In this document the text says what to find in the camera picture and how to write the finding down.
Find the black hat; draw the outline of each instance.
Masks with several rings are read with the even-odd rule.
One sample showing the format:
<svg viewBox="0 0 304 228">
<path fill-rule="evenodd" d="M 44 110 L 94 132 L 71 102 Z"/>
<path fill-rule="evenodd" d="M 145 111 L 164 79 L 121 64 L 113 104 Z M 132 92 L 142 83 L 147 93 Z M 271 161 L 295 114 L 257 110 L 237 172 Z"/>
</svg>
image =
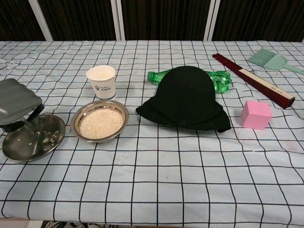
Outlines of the black hat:
<svg viewBox="0 0 304 228">
<path fill-rule="evenodd" d="M 136 111 L 142 117 L 163 125 L 219 132 L 231 128 L 223 107 L 215 101 L 211 78 L 193 66 L 170 70 L 161 80 L 155 96 Z"/>
</svg>

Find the rice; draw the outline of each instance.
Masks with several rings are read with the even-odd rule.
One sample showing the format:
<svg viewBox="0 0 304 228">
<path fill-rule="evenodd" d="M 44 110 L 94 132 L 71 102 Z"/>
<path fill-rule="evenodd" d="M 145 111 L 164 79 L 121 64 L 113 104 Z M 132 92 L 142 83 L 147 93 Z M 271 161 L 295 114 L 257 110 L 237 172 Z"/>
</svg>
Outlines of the rice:
<svg viewBox="0 0 304 228">
<path fill-rule="evenodd" d="M 123 125 L 120 113 L 111 109 L 98 109 L 80 123 L 80 134 L 88 139 L 102 139 L 117 132 Z"/>
</svg>

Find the stainless steel bowl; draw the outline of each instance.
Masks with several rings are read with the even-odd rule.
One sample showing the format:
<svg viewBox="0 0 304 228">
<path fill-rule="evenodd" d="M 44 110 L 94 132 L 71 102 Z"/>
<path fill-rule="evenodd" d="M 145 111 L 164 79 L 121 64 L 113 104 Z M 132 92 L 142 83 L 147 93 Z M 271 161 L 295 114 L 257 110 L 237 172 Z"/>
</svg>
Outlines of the stainless steel bowl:
<svg viewBox="0 0 304 228">
<path fill-rule="evenodd" d="M 80 123 L 81 121 L 91 112 L 100 109 L 100 108 L 108 108 L 108 109 L 112 109 L 115 110 L 117 112 L 119 112 L 122 117 L 123 117 L 123 125 L 122 127 L 115 132 L 114 134 L 105 137 L 105 138 L 101 138 L 101 139 L 88 139 L 85 138 L 81 135 L 80 133 Z M 126 127 L 127 123 L 129 121 L 129 112 L 128 109 L 120 102 L 118 101 L 113 101 L 113 100 L 100 100 L 100 101 L 93 101 L 91 103 L 88 103 L 84 106 L 82 106 L 74 115 L 71 121 L 71 130 L 73 132 L 73 134 L 79 138 L 79 139 L 83 139 L 86 140 L 88 142 L 93 142 L 93 143 L 105 143 L 113 138 L 115 138 L 116 136 L 118 136 L 123 129 Z"/>
</svg>

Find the tablecloth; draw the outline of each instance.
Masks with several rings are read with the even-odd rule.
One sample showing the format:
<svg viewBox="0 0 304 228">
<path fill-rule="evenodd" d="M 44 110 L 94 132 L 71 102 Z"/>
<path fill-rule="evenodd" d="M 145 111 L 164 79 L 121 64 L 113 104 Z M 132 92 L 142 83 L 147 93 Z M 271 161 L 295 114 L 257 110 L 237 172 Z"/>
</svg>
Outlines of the tablecloth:
<svg viewBox="0 0 304 228">
<path fill-rule="evenodd" d="M 303 226 L 304 79 L 247 62 L 260 48 L 304 66 L 303 43 L 0 42 L 0 80 L 17 79 L 43 99 L 44 113 L 66 123 L 63 142 L 42 159 L 15 163 L 1 153 L 1 217 L 212 228 Z M 162 126 L 136 114 L 157 89 L 147 81 L 148 71 L 183 65 L 228 70 L 212 58 L 218 52 L 294 95 L 292 107 L 283 110 L 230 72 L 230 90 L 216 98 L 230 118 L 229 131 Z M 70 131 L 73 113 L 97 100 L 86 71 L 98 65 L 116 69 L 116 100 L 130 112 L 126 129 L 105 144 L 79 140 Z M 273 117 L 265 130 L 241 127 L 246 100 L 269 103 Z M 0 143 L 4 137 L 1 132 Z"/>
</svg>

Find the gray plastic part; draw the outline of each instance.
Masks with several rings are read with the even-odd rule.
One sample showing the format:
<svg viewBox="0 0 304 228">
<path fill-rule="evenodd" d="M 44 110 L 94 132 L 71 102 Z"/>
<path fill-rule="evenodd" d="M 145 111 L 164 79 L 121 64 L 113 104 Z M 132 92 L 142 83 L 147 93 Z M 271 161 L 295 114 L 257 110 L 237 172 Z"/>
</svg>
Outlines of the gray plastic part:
<svg viewBox="0 0 304 228">
<path fill-rule="evenodd" d="M 40 104 L 42 99 L 17 80 L 0 81 L 0 125 L 15 122 Z"/>
</svg>

